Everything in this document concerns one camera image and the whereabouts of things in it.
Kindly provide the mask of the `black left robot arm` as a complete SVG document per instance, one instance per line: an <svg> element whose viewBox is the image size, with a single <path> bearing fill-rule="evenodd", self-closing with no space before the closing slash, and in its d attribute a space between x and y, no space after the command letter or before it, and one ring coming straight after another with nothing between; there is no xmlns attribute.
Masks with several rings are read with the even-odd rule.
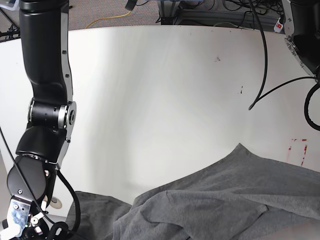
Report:
<svg viewBox="0 0 320 240"><path fill-rule="evenodd" d="M320 2L283 0L285 43L310 76L320 77Z"/></svg>

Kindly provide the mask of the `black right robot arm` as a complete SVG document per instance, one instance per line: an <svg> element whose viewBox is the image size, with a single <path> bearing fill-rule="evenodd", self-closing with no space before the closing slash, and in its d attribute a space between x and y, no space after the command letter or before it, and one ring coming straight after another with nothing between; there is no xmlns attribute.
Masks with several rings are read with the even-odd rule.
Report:
<svg viewBox="0 0 320 240"><path fill-rule="evenodd" d="M77 217L72 228L62 221L48 226L46 210L62 177L77 111L68 57L69 9L67 0L19 3L23 62L33 97L7 176L11 199L3 240L68 240L80 225Z"/></svg>

